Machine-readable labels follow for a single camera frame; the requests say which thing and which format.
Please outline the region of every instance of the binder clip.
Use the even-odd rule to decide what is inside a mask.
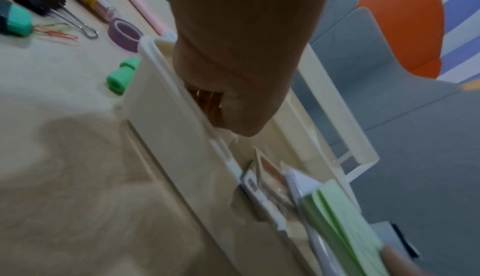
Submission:
[[[31,10],[32,12],[40,15],[55,15],[66,22],[70,23],[71,25],[75,26],[89,39],[96,39],[99,37],[99,32],[96,29],[86,25],[80,19],[78,19],[75,15],[73,15],[67,8],[65,8],[65,0],[13,0],[14,2],[20,4],[21,6]],[[71,19],[67,18],[63,14],[59,12],[59,10],[63,10],[66,12],[70,17],[76,20],[78,23],[73,22]]]

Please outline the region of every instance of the purple stripe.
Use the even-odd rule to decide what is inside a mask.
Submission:
[[[480,0],[449,0],[443,4],[443,9],[447,34],[480,10]]]
[[[477,79],[480,79],[480,73],[474,75],[474,76],[471,76],[470,78],[468,78],[467,80],[463,80],[461,83],[467,83],[467,82],[470,82],[470,81],[473,81],[473,80],[477,80]]]
[[[480,36],[441,57],[440,75],[480,53]]]

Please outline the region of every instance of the tape roll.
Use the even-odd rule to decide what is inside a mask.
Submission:
[[[119,18],[110,22],[108,36],[119,47],[137,53],[139,51],[140,38],[144,34],[133,24]]]

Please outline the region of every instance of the table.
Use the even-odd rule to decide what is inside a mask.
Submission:
[[[155,34],[127,0],[108,1]],[[174,27],[166,1],[146,1]],[[76,0],[66,6],[99,39],[0,35],[2,275],[236,275],[106,87],[134,54]]]

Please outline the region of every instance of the pink pen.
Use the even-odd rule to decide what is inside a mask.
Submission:
[[[150,10],[145,0],[129,0],[138,12],[147,20],[157,34],[166,40],[177,40],[177,35],[153,11]]]

